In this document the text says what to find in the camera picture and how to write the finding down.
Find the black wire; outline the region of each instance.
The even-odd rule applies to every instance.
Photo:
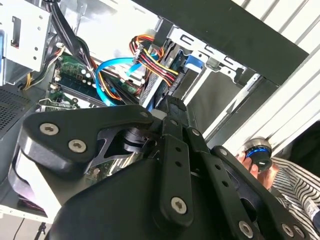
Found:
[[[18,229],[16,230],[16,232],[15,232],[15,234],[14,234],[13,240],[15,240],[15,239],[16,239],[16,236],[17,236],[17,234],[18,234],[18,232],[19,232],[19,230],[20,230],[20,228],[21,228],[21,225],[24,223],[24,221],[25,221],[25,218],[24,218],[24,219],[22,219],[22,221],[21,221],[21,223],[20,223],[20,225],[19,225]]]

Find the finger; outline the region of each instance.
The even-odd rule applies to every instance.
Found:
[[[247,170],[249,170],[251,162],[252,162],[251,158],[247,157],[242,164]]]
[[[267,178],[271,181],[271,185],[274,182],[277,173],[279,172],[279,168],[277,165],[273,164],[268,171]]]
[[[258,166],[253,164],[251,167],[251,171],[250,173],[256,178],[258,179]]]
[[[244,151],[240,152],[237,156],[235,156],[236,159],[238,159],[238,161],[240,163],[243,163],[245,158],[246,158],[246,153]]]
[[[262,185],[269,189],[273,185],[276,175],[279,172],[279,168],[277,165],[273,164],[267,171],[263,172],[263,174],[258,176],[258,180],[261,181]]]

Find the screw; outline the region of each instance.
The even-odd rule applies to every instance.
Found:
[[[292,237],[292,238],[294,237],[294,232],[291,230],[291,228],[288,225],[282,223],[282,229],[286,234],[288,234],[289,237]]]
[[[219,149],[219,151],[220,151],[220,153],[222,153],[223,155],[225,155],[225,156],[227,156],[228,155],[228,153],[227,153],[227,151],[226,150],[224,150],[224,149]]]
[[[302,237],[305,238],[305,234],[304,232],[296,225],[293,225],[294,229],[296,230],[296,232]]]
[[[171,119],[170,122],[173,123],[174,125],[178,126],[178,123],[175,120]]]
[[[248,238],[252,239],[254,237],[254,232],[252,231],[251,227],[249,226],[248,223],[245,221],[240,221],[239,222],[239,228],[241,232]]]
[[[185,214],[187,212],[187,205],[180,197],[173,197],[171,199],[171,207],[178,213],[178,214]]]
[[[147,117],[148,117],[148,114],[147,114],[147,113],[145,113],[144,111],[141,111],[141,112],[140,112],[140,114],[141,114],[142,116],[144,116],[145,118],[147,118]]]
[[[200,132],[198,132],[197,130],[192,129],[192,132],[193,132],[194,135],[200,136]]]
[[[53,136],[59,132],[59,128],[52,123],[43,123],[40,125],[40,131],[45,135]]]
[[[71,140],[68,146],[72,152],[75,152],[78,154],[83,153],[87,149],[87,145],[79,139]]]

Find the red wire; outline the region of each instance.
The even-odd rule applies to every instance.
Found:
[[[160,67],[158,67],[157,65],[155,65],[153,62],[151,62],[149,59],[147,59],[144,55],[141,55],[141,58],[148,63],[149,65],[151,65],[154,69],[156,69],[158,72],[160,72],[161,75],[164,75],[165,77],[168,77],[172,82],[175,81],[175,79],[168,75],[166,72],[164,72]]]

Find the black plastic bracket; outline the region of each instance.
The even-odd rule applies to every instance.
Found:
[[[163,18],[159,29],[154,36],[154,41],[152,44],[161,48],[165,44],[167,36],[170,33],[172,27],[173,23]]]
[[[301,239],[298,234],[295,234],[293,238],[288,236],[283,230],[282,224],[286,224],[291,229],[295,229],[294,226],[304,229],[302,225],[227,149],[215,146],[211,153],[223,161],[224,165],[221,167],[237,179],[239,186],[247,186],[245,191],[238,189],[236,197],[251,200],[250,204],[256,209],[257,223],[265,239]]]
[[[42,133],[40,126],[44,123],[57,126],[58,133]],[[83,176],[95,158],[97,138],[101,130],[111,131],[109,138],[112,140],[117,131],[126,128],[147,129],[152,123],[153,116],[139,105],[42,112],[25,119],[18,144],[32,161],[61,177],[76,179]],[[83,141],[85,151],[77,153],[70,150],[71,140]]]
[[[194,152],[193,159],[201,161],[202,167],[200,170],[203,171],[203,176],[208,178],[212,190],[215,191],[219,202],[216,207],[222,208],[225,219],[221,219],[221,221],[225,220],[228,226],[228,230],[225,229],[225,231],[229,231],[234,239],[243,239],[245,235],[241,232],[239,223],[245,222],[252,230],[251,239],[262,239],[261,233],[253,225],[242,205],[221,159],[210,154],[205,140],[198,130],[188,127],[186,133],[190,140],[190,147]]]
[[[163,119],[160,140],[159,192],[154,219],[160,228],[189,227],[194,220],[188,145],[183,141],[182,124]]]

